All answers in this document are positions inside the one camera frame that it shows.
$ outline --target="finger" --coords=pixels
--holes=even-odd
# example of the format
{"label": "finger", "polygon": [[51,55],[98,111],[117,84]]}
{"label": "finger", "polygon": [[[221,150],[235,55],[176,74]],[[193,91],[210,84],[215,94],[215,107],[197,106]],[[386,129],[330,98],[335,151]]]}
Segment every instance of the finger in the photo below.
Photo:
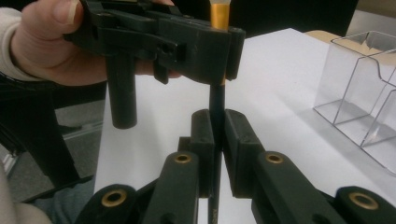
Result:
{"label": "finger", "polygon": [[82,15],[78,0],[40,0],[23,9],[21,25],[34,37],[51,40],[75,32]]}
{"label": "finger", "polygon": [[164,5],[169,5],[169,6],[174,6],[175,4],[171,0],[153,0],[153,3],[159,3],[159,4],[164,4]]}

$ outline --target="clamp jaw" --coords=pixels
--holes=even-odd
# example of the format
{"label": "clamp jaw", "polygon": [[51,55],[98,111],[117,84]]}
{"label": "clamp jaw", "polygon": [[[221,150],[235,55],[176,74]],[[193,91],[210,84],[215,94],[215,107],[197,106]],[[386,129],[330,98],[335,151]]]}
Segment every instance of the clamp jaw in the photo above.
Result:
{"label": "clamp jaw", "polygon": [[166,84],[168,71],[204,84],[235,79],[245,32],[228,32],[182,15],[175,6],[150,1],[81,0],[84,20],[65,39],[106,57],[113,124],[136,125],[134,61],[153,61],[154,76]]}
{"label": "clamp jaw", "polygon": [[[224,129],[233,196],[251,199],[257,223],[396,223],[396,208],[370,190],[343,187],[333,198],[315,189],[286,155],[265,151],[243,114],[227,109]],[[158,179],[138,191],[125,185],[99,190],[76,224],[198,223],[198,199],[210,194],[214,148],[209,111],[197,111],[191,137],[180,138]]]}

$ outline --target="white table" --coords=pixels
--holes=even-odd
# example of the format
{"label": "white table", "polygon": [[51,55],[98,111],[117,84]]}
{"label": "white table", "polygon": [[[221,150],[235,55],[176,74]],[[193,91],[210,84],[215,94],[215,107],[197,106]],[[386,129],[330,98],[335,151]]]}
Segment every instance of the white table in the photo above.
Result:
{"label": "white table", "polygon": [[[244,113],[266,150],[290,157],[317,189],[334,195],[360,186],[396,205],[396,177],[312,109],[327,48],[291,29],[247,39],[226,107]],[[136,90],[138,125],[129,130],[112,126],[106,98],[95,190],[114,183],[139,189],[157,178],[178,138],[190,136],[191,114],[208,107],[208,86],[184,77],[163,85],[140,76]],[[255,223],[250,200],[231,196],[222,171],[219,224]],[[206,202],[199,205],[199,223],[206,223]]]}

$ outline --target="transparent acrylic holder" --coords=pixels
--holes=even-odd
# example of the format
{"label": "transparent acrylic holder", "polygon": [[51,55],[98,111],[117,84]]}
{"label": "transparent acrylic holder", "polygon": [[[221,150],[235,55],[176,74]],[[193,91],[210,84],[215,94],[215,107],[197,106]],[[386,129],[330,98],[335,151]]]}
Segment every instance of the transparent acrylic holder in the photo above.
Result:
{"label": "transparent acrylic holder", "polygon": [[396,37],[367,32],[332,41],[314,109],[396,175]]}

